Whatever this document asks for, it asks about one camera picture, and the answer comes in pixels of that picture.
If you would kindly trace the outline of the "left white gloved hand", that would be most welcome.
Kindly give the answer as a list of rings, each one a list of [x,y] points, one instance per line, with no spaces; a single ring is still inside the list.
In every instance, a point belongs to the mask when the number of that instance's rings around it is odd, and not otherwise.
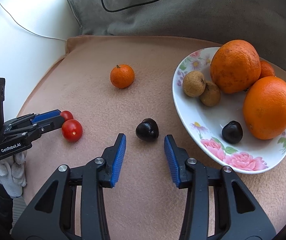
[[[23,151],[0,161],[0,184],[12,198],[19,198],[26,186],[25,163],[26,153]]]

